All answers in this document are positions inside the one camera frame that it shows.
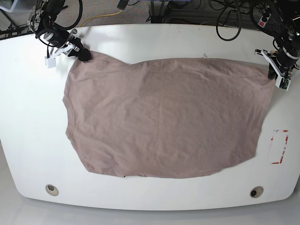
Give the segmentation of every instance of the table surface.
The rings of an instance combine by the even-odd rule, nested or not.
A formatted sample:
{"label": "table surface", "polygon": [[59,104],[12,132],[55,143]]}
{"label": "table surface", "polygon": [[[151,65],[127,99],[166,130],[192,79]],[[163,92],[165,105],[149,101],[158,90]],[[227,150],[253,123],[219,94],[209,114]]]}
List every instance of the table surface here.
{"label": "table surface", "polygon": [[[236,29],[221,28],[228,38]],[[139,24],[78,29],[91,50],[126,63],[163,58],[210,58],[267,64],[254,50],[272,49],[272,38],[242,30],[232,42],[215,28],[197,25]],[[0,42],[0,138],[17,190],[25,197],[55,203],[127,210],[196,210],[272,202],[289,197],[300,174],[300,79],[288,92],[275,89],[262,126],[256,157],[207,177],[118,178],[88,172],[65,135],[64,85],[74,58],[44,66],[46,47],[33,35]],[[288,130],[283,163],[270,163],[274,130]],[[45,186],[59,189],[56,197]],[[251,198],[252,188],[264,193]]]}
{"label": "table surface", "polygon": [[213,210],[107,210],[25,198],[18,193],[0,144],[1,225],[295,225],[300,219],[300,181],[288,199]]}

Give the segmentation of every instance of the yellow cable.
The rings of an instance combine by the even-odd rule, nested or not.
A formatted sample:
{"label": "yellow cable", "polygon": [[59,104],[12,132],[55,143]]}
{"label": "yellow cable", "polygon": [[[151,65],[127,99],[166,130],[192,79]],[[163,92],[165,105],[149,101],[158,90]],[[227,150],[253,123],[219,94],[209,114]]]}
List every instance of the yellow cable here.
{"label": "yellow cable", "polygon": [[113,13],[113,14],[106,14],[106,15],[96,15],[96,16],[93,16],[93,17],[91,17],[91,18],[89,18],[89,19],[83,21],[82,24],[80,24],[79,27],[81,27],[84,23],[86,23],[87,21],[89,21],[89,20],[91,20],[91,19],[98,18],[98,17],[111,16],[111,15],[117,15],[117,14],[119,14],[119,13],[121,13],[121,12],[122,12],[122,10],[119,11],[119,12],[117,12],[117,13]]}

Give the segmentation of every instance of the cable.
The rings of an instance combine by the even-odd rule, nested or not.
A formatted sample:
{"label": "cable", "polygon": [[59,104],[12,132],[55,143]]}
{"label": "cable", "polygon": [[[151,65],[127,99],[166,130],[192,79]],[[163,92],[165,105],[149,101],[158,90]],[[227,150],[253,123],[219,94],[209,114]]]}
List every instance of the cable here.
{"label": "cable", "polygon": [[83,22],[80,24],[79,27],[82,27],[82,25],[83,25],[84,23],[86,23],[87,21],[89,21],[89,20],[91,20],[91,19],[99,18],[99,17],[105,17],[105,16],[117,15],[117,14],[120,14],[121,12],[123,12],[123,10],[121,10],[121,11],[119,11],[119,12],[117,12],[117,13],[113,13],[113,14],[106,14],[106,15],[96,15],[96,16],[93,16],[93,17],[91,17],[91,18],[86,19],[85,21],[83,21]]}
{"label": "cable", "polygon": [[71,26],[68,27],[62,27],[60,25],[58,25],[57,23],[54,24],[55,27],[59,28],[60,30],[71,30],[73,29],[81,20],[81,17],[83,15],[83,1],[82,0],[78,0],[79,2],[79,15],[77,17],[77,20],[75,21],[75,23],[73,23]]}
{"label": "cable", "polygon": [[279,51],[279,49],[275,46],[275,38],[274,38],[274,40],[273,40],[273,46],[274,46],[274,48],[275,48],[277,51]]}
{"label": "cable", "polygon": [[24,25],[26,25],[26,26],[27,26],[27,24],[25,23],[25,24],[22,24],[22,25],[18,25],[18,27],[22,27],[22,26],[24,26]]}
{"label": "cable", "polygon": [[225,39],[223,37],[221,37],[221,35],[219,34],[219,30],[218,30],[218,24],[219,24],[219,21],[220,21],[220,18],[221,18],[221,15],[225,12],[225,10],[228,8],[228,6],[225,6],[224,9],[222,10],[222,12],[220,13],[219,17],[217,18],[217,24],[216,24],[216,32],[217,32],[217,35],[218,37],[223,40],[223,41],[233,41],[234,39],[236,39],[239,34],[240,34],[240,31],[242,30],[242,13],[240,11],[240,7],[237,3],[237,0],[233,0],[235,6],[236,6],[236,9],[238,11],[238,20],[239,20],[239,29],[238,29],[238,32],[236,33],[236,35],[230,39]]}
{"label": "cable", "polygon": [[198,10],[201,5],[202,5],[202,0],[200,0],[200,3],[199,3],[198,7],[195,10]]}
{"label": "cable", "polygon": [[137,2],[135,2],[135,3],[133,3],[133,4],[127,4],[128,6],[134,6],[135,4],[137,4],[137,3],[139,3],[140,1],[137,1]]}
{"label": "cable", "polygon": [[272,37],[275,37],[277,35],[277,33],[267,30],[265,28],[262,28],[260,25],[257,24],[257,22],[255,21],[254,17],[253,17],[253,9],[255,7],[255,4],[250,4],[250,11],[249,11],[249,15],[250,15],[250,20],[253,23],[253,25],[259,29],[260,31],[262,31],[263,33],[270,35]]}
{"label": "cable", "polygon": [[149,17],[146,19],[146,22],[149,22],[151,20],[151,13],[150,13],[150,10],[149,10]]}
{"label": "cable", "polygon": [[219,10],[222,10],[222,9],[225,8],[225,5],[223,5],[223,4],[222,4],[221,2],[219,2],[219,1],[215,1],[215,2],[218,2],[219,4],[223,5],[224,7],[223,7],[223,8],[214,8],[214,7],[212,6],[212,4],[211,4],[211,1],[214,1],[214,0],[209,0],[209,1],[208,1],[208,4],[209,4],[209,6],[210,6],[213,10],[219,11]]}
{"label": "cable", "polygon": [[47,59],[50,57],[50,54],[49,54],[49,45],[47,45]]}
{"label": "cable", "polygon": [[190,3],[191,3],[191,1],[186,1],[183,5],[179,5],[179,4],[175,3],[175,1],[170,1],[168,4],[168,7],[180,9],[180,8],[184,8],[185,6],[189,5]]}
{"label": "cable", "polygon": [[34,16],[32,17],[32,18],[33,18],[33,22],[32,22],[33,28],[31,28],[31,29],[32,29],[33,33],[36,35],[36,38],[38,38],[44,45],[50,46],[50,47],[56,47],[56,46],[54,46],[54,45],[50,45],[50,43],[48,43],[48,44],[45,43],[45,42],[42,41],[42,39],[37,35],[37,32],[36,32],[36,30],[35,30],[35,28],[34,28],[34,23],[35,23],[36,16],[37,16],[37,7],[38,7],[38,0],[37,0],[37,2],[36,2],[36,6],[35,6],[35,8],[34,8]]}
{"label": "cable", "polygon": [[227,23],[227,21],[228,21],[228,19],[229,19],[229,17],[230,17],[230,13],[231,13],[231,12],[236,12],[236,13],[237,13],[237,11],[235,11],[235,10],[230,10],[230,11],[228,12],[227,17],[226,17],[224,23],[222,24],[222,26],[224,26],[224,25]]}

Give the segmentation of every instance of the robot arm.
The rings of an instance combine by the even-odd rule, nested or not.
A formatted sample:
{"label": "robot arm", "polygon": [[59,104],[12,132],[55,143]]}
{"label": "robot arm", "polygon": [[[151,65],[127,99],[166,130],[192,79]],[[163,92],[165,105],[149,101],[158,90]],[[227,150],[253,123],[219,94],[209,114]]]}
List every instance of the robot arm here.
{"label": "robot arm", "polygon": [[[253,8],[255,2],[250,7],[250,17],[253,20]],[[282,25],[279,33],[265,30],[261,21],[266,21],[262,16],[259,23],[255,23],[262,32],[274,37],[274,42],[278,45],[278,50],[268,53],[265,50],[256,50],[269,63],[269,79],[277,79],[276,86],[288,90],[293,77],[293,69],[299,69],[296,64],[300,58],[300,1],[299,0],[269,0],[270,8],[267,15],[275,17],[276,21]]]}
{"label": "robot arm", "polygon": [[28,19],[29,29],[35,33],[36,38],[52,48],[51,52],[47,50],[47,56],[45,57],[45,63],[49,68],[55,66],[55,57],[61,53],[67,56],[76,56],[80,61],[91,59],[90,51],[83,47],[79,38],[74,36],[77,33],[74,27],[79,23],[83,12],[82,0],[78,0],[78,2],[80,8],[78,18],[69,27],[62,27],[55,23],[57,15],[65,8],[65,0],[37,0],[36,7],[30,14]]}

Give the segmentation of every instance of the white bracket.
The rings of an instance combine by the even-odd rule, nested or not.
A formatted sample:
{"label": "white bracket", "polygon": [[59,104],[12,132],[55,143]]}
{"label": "white bracket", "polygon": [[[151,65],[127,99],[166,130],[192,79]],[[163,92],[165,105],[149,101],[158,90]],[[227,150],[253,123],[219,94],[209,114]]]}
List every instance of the white bracket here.
{"label": "white bracket", "polygon": [[[262,56],[271,64],[271,66],[273,67],[273,69],[275,70],[275,72],[277,73],[278,77],[277,77],[277,80],[276,80],[276,83],[275,83],[275,86],[276,87],[280,87],[280,84],[281,82],[285,79],[284,78],[284,74],[282,74],[280,72],[280,70],[278,69],[277,65],[274,63],[274,61],[271,59],[271,57],[269,57],[267,54],[268,52],[266,50],[262,50],[261,52]],[[287,80],[287,88],[286,88],[286,91],[289,90],[290,88],[290,85],[291,85],[291,80]]]}
{"label": "white bracket", "polygon": [[67,53],[71,49],[76,49],[76,48],[77,47],[72,43],[68,43],[67,47],[59,48],[58,50],[56,50],[54,54],[52,54],[53,52],[53,48],[52,48],[50,56],[49,57],[45,56],[45,65],[47,66],[47,68],[56,67],[56,59],[55,59],[56,57],[58,57],[62,53]]}

